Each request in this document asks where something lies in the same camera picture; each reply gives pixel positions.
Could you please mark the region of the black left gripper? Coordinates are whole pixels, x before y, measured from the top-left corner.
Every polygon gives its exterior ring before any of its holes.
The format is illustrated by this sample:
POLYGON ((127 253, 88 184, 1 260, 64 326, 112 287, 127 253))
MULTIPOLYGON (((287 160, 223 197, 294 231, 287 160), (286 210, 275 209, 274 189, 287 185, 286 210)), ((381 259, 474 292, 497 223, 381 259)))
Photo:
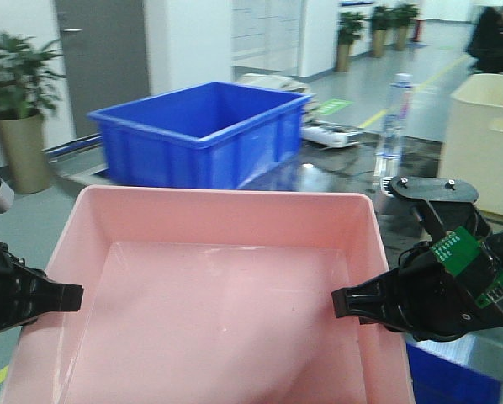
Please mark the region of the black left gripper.
POLYGON ((79 311, 84 288, 50 279, 0 242, 0 332, 34 321, 50 312, 79 311))

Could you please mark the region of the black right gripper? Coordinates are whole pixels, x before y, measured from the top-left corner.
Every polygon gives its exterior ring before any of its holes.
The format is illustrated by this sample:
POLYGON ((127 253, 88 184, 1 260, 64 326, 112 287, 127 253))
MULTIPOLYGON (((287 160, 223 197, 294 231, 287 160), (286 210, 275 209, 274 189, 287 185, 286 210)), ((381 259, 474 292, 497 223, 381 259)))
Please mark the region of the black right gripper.
MULTIPOLYGON (((471 234, 485 242, 503 267, 503 231, 487 236, 471 234)), ((400 280, 411 334, 419 340, 452 341, 472 331, 503 327, 503 299, 479 309, 436 260, 431 246, 404 262, 399 271, 390 270, 362 284, 332 291, 335 317, 400 319, 400 280)))

